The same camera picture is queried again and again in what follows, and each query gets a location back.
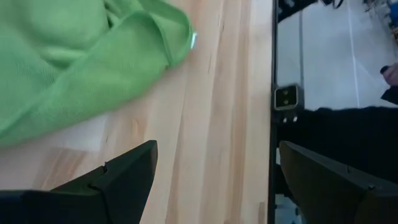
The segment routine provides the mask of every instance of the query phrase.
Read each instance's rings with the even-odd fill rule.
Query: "black metal frame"
[[[272,75],[271,75],[271,104],[270,104],[270,141],[269,141],[269,168],[268,168],[268,211],[267,223],[275,223],[275,167],[277,149],[277,127],[271,118],[275,116],[274,90],[277,87],[277,30],[278,30],[278,0],[273,0],[272,6]]]

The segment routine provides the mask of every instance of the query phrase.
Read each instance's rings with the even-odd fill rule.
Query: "black sleeve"
[[[278,0],[278,22],[294,15],[318,0]]]
[[[278,141],[299,146],[398,183],[398,108],[320,108],[278,126]]]

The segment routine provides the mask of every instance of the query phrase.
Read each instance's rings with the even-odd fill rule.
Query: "wooden table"
[[[51,189],[155,139],[141,223],[267,222],[273,1],[170,2],[198,32],[184,63],[117,111],[2,149],[0,189]]]

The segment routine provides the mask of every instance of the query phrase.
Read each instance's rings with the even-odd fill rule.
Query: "black plastic object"
[[[338,9],[343,4],[344,0],[340,0],[338,3],[336,3],[336,0],[322,0],[322,2],[326,6],[331,4],[333,8]]]
[[[390,66],[386,65],[380,69],[380,74],[383,74]],[[398,86],[392,86],[386,90],[381,96],[381,99],[386,100],[390,103],[398,105]]]
[[[156,163],[157,143],[147,141],[51,191],[0,191],[0,223],[139,223]]]
[[[318,0],[280,0],[278,1],[278,22],[293,16]]]
[[[293,121],[304,110],[304,90],[298,84],[278,87],[274,91],[274,109],[277,121]]]
[[[291,142],[280,165],[307,223],[398,223],[398,185]]]

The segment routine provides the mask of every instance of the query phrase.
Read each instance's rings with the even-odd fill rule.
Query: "light wood countertop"
[[[267,222],[273,1],[170,2],[198,32],[181,66],[117,111],[0,150],[0,189],[52,189],[155,139],[141,223]]]

